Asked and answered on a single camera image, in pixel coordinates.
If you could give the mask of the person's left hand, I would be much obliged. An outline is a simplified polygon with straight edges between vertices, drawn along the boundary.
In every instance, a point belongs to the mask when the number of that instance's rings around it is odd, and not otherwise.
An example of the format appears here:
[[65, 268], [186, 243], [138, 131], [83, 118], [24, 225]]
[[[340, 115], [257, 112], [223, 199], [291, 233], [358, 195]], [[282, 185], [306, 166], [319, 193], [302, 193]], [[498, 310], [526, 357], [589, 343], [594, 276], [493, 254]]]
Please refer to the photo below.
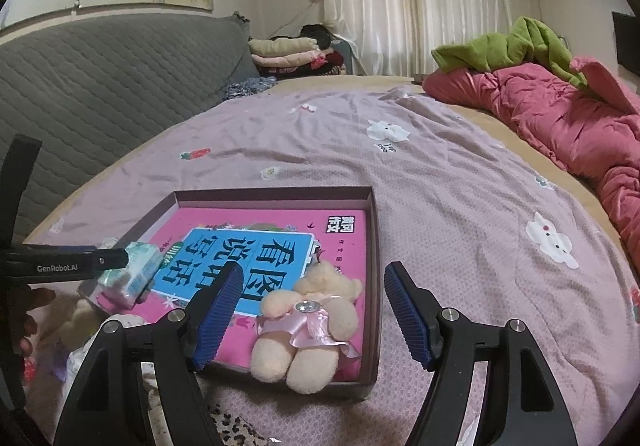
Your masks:
[[38, 332], [38, 322], [30, 314], [33, 310], [49, 305], [55, 299], [55, 293], [48, 288], [32, 288], [20, 285], [13, 294], [13, 341], [23, 357], [32, 354], [34, 348], [30, 338]]

